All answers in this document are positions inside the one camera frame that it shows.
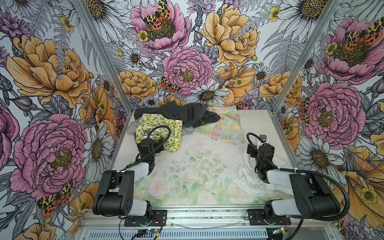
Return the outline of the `white cloth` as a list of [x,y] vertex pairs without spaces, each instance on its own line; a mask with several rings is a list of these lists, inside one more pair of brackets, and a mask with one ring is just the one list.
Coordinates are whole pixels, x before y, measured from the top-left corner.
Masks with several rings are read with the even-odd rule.
[[243,161],[235,172],[235,175],[232,177],[234,185],[245,194],[255,198],[264,197],[273,192],[281,192],[293,196],[293,191],[288,187],[267,184],[259,178],[258,174],[255,173],[255,167],[257,165],[256,160],[251,158],[250,154],[247,153],[247,149],[248,147],[244,146],[242,154]]

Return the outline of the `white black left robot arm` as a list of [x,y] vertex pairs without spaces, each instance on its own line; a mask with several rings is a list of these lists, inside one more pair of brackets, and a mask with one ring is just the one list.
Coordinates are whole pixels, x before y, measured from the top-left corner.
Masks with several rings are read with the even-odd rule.
[[151,218],[152,206],[149,201],[134,198],[135,183],[150,175],[155,167],[155,156],[164,150],[171,134],[155,144],[152,134],[139,143],[135,161],[120,171],[108,170],[102,174],[97,193],[93,200],[93,214],[105,217]]

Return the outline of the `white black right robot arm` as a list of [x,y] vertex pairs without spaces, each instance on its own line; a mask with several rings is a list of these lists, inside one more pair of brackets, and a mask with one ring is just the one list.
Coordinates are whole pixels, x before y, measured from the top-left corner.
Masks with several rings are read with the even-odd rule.
[[275,148],[270,144],[249,143],[247,154],[256,162],[255,174],[267,185],[283,187],[290,199],[265,202],[261,216],[267,224],[277,224],[288,218],[335,221],[345,211],[328,186],[332,179],[312,171],[283,169],[274,165]]

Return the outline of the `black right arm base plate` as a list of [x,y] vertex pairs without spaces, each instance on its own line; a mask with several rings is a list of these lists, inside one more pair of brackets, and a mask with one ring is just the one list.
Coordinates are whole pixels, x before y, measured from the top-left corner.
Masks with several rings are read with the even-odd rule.
[[265,212],[262,209],[250,209],[244,216],[251,226],[291,225],[291,220],[286,216],[277,216],[274,213]]

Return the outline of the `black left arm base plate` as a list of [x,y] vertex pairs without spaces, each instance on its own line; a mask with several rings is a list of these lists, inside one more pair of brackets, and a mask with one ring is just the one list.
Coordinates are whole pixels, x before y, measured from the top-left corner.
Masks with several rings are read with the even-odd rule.
[[144,216],[128,216],[125,227],[165,227],[167,223],[167,210],[152,210]]

